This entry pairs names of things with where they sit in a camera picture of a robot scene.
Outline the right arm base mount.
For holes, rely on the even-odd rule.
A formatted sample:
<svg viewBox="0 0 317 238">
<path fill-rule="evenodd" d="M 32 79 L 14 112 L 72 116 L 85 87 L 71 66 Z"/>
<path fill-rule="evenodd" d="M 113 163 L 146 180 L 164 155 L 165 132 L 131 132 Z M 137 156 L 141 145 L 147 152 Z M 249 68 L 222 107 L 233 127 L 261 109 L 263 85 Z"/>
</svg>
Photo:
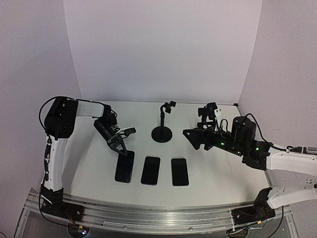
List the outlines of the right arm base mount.
<svg viewBox="0 0 317 238">
<path fill-rule="evenodd" d="M 252 206 L 236 208 L 231 212 L 235 225 L 254 223 L 274 218 L 276 213 L 268 205 L 268 194 L 272 187 L 262 189 L 257 195 Z"/>
</svg>

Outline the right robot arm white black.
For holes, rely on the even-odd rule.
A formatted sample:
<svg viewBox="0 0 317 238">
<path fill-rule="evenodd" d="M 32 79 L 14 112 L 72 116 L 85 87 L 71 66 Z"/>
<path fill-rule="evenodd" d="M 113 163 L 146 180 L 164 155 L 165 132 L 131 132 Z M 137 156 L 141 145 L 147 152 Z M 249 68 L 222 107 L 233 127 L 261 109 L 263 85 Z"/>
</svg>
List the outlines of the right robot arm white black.
<svg viewBox="0 0 317 238">
<path fill-rule="evenodd" d="M 246 166 L 262 171 L 290 171 L 317 176 L 317 150 L 314 147 L 278 147 L 264 139 L 255 139 L 259 131 L 256 120 L 247 116 L 235 117 L 230 132 L 222 129 L 202 128 L 183 130 L 183 135 L 198 150 L 204 145 L 206 151 L 213 147 L 240 156 Z M 317 186 L 307 183 L 299 188 L 269 187 L 258 194 L 255 205 L 263 204 L 270 209 L 317 198 Z"/>
</svg>

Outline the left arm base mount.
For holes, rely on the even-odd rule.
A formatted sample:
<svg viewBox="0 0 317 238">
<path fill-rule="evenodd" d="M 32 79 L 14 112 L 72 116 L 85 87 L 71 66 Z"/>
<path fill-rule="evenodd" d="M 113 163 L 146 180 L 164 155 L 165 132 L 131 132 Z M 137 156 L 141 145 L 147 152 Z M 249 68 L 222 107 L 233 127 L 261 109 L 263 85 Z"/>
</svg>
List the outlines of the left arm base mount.
<svg viewBox="0 0 317 238">
<path fill-rule="evenodd" d="M 53 191 L 41 185 L 39 203 L 42 213 L 79 222 L 83 218 L 84 207 L 63 201 L 64 189 Z"/>
</svg>

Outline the black phone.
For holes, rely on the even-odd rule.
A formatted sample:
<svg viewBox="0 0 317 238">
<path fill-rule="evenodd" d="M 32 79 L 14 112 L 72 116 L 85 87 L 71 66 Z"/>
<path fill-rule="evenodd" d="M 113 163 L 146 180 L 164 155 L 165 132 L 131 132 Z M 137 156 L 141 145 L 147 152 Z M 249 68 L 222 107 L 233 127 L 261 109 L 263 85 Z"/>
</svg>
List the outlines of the black phone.
<svg viewBox="0 0 317 238">
<path fill-rule="evenodd" d="M 147 156 L 145 158 L 141 184 L 144 185 L 157 185 L 159 178 L 160 158 Z"/>
<path fill-rule="evenodd" d="M 114 180 L 116 182 L 130 183 L 134 166 L 135 152 L 128 151 L 127 156 L 118 155 Z"/>
<path fill-rule="evenodd" d="M 173 186 L 188 186 L 188 168 L 185 158 L 171 159 L 172 184 Z"/>
</svg>

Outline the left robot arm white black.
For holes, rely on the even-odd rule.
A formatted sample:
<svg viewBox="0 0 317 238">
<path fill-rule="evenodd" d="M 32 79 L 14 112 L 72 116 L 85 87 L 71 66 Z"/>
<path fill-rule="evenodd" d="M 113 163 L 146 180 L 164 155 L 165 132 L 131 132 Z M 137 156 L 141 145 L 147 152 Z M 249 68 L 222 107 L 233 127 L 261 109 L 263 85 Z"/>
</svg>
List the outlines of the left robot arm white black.
<svg viewBox="0 0 317 238">
<path fill-rule="evenodd" d="M 62 165 L 68 139 L 74 132 L 78 117 L 91 117 L 93 126 L 106 141 L 108 147 L 123 156 L 128 155 L 124 139 L 136 133 L 133 127 L 119 128 L 117 113 L 110 105 L 66 96 L 55 96 L 43 105 L 52 103 L 44 121 L 39 121 L 47 137 L 47 146 L 44 155 L 44 182 L 43 190 L 60 191 L 62 186 Z"/>
</svg>

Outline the black phone stand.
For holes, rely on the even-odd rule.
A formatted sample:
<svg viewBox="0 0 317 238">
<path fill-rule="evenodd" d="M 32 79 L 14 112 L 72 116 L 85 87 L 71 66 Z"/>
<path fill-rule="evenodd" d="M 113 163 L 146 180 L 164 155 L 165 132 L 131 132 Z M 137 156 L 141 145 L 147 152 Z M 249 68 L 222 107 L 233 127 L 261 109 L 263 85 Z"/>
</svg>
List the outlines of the black phone stand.
<svg viewBox="0 0 317 238">
<path fill-rule="evenodd" d="M 204 126 L 206 126 L 206 128 L 209 127 L 207 123 L 207 118 L 209 114 L 210 114 L 210 109 L 207 106 L 198 108 L 198 117 L 201 117 L 201 121 L 197 123 L 198 128 L 203 128 Z"/>
<path fill-rule="evenodd" d="M 160 107 L 160 126 L 152 130 L 151 137 L 155 142 L 166 143 L 172 139 L 172 131 L 164 125 L 165 114 L 171 113 L 171 108 L 176 106 L 175 101 L 165 102 Z"/>
</svg>

